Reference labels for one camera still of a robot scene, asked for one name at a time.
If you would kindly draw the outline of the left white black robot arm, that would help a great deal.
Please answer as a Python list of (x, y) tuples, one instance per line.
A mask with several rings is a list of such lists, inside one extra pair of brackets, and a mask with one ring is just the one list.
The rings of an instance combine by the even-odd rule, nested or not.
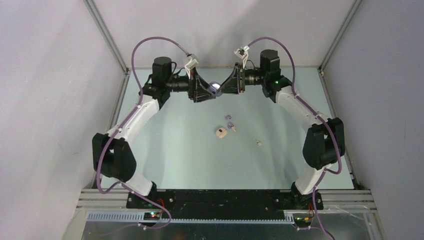
[(194, 102), (215, 99), (208, 83), (198, 74), (198, 60), (189, 54), (184, 65), (185, 75), (174, 72), (175, 63), (165, 56), (157, 57), (152, 73), (139, 91), (137, 102), (130, 113), (106, 133), (97, 133), (92, 139), (93, 168), (96, 179), (105, 176), (140, 194), (138, 201), (145, 208), (153, 208), (158, 194), (152, 191), (154, 183), (148, 180), (131, 149), (131, 142), (147, 122), (159, 112), (172, 92), (186, 92)]

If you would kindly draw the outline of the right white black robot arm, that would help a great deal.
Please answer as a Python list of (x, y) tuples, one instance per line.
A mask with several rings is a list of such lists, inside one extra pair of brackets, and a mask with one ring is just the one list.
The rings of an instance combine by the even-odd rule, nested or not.
[(259, 67), (247, 68), (249, 47), (234, 51), (241, 59), (234, 65), (231, 75), (220, 85), (219, 94), (241, 94), (247, 86), (262, 87), (265, 97), (286, 110), (306, 133), (302, 155), (306, 162), (301, 175), (293, 183), (291, 204), (304, 209), (311, 202), (315, 191), (332, 165), (337, 164), (335, 174), (342, 170), (341, 157), (345, 153), (343, 121), (330, 118), (315, 110), (296, 92), (293, 81), (283, 76), (278, 52), (266, 49), (260, 53)]

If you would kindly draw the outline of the purple earbud charging case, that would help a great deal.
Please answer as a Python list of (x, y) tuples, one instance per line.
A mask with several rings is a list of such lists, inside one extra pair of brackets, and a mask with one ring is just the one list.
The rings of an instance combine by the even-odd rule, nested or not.
[(219, 82), (212, 81), (208, 84), (208, 90), (213, 93), (216, 97), (220, 97), (222, 93), (220, 93), (218, 90), (221, 87)]

